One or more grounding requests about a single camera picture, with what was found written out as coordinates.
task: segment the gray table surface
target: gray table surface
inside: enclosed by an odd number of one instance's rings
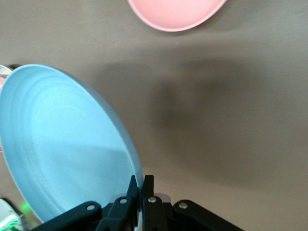
[[[125,0],[0,0],[0,64],[12,63],[92,85],[173,203],[246,231],[308,230],[307,0],[229,0],[179,33],[147,26]],[[2,155],[0,182],[21,204]]]

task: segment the pink plate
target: pink plate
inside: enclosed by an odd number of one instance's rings
[[[176,32],[197,26],[227,0],[128,0],[135,14],[149,26]]]

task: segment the small object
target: small object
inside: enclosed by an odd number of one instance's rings
[[[179,204],[179,207],[182,208],[182,209],[186,209],[188,207],[188,205],[185,202],[181,202]]]
[[[0,199],[0,231],[29,231],[24,214],[5,198]]]
[[[6,78],[12,71],[13,69],[8,66],[0,65],[0,77],[1,78]]]
[[[128,0],[147,25],[176,32],[193,28],[215,14],[226,0]]]
[[[151,196],[151,197],[148,199],[148,201],[149,201],[150,203],[155,203],[155,202],[156,202],[156,198],[153,197],[153,196]]]

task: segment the blue plastic plate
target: blue plastic plate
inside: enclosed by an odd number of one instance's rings
[[[0,95],[0,139],[10,172],[43,221],[89,200],[125,194],[141,165],[119,117],[90,86],[59,69],[15,69]]]

